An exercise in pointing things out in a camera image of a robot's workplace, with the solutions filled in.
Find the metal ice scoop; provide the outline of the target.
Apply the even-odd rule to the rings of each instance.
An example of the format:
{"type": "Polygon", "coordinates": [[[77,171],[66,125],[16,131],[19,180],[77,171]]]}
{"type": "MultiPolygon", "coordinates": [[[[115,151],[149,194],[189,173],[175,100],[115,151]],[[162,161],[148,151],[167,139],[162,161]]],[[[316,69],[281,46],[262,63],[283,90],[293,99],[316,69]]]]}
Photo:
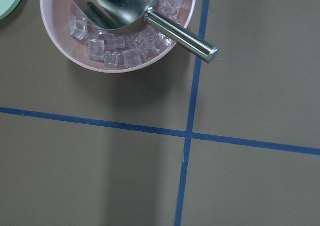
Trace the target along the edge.
{"type": "Polygon", "coordinates": [[[161,15],[159,0],[71,0],[96,26],[114,34],[138,32],[145,24],[174,40],[206,63],[218,53],[218,48],[161,15]]]}

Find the clear ice cubes pile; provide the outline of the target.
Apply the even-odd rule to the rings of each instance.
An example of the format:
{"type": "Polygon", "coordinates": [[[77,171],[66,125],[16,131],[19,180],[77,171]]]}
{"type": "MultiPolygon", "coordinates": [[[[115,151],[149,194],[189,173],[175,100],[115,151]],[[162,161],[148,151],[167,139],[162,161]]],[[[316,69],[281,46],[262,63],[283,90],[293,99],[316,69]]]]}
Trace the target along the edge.
{"type": "Polygon", "coordinates": [[[109,69],[127,69],[147,63],[173,46],[175,41],[150,25],[127,34],[114,34],[94,24],[78,6],[69,22],[71,37],[82,41],[89,60],[109,69]]]}

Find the pink bowl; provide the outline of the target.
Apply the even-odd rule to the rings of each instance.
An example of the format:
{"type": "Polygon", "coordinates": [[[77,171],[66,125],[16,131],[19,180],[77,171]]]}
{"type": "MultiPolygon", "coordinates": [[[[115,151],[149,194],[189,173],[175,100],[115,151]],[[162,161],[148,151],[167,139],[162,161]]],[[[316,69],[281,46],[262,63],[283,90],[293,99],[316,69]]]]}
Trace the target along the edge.
{"type": "Polygon", "coordinates": [[[44,27],[54,45],[72,62],[81,67],[102,73],[126,73],[145,68],[163,58],[175,45],[172,42],[154,58],[132,68],[112,69],[102,62],[91,61],[88,58],[83,42],[70,36],[69,21],[76,15],[75,6],[71,0],[39,0],[41,17],[44,27]]]}

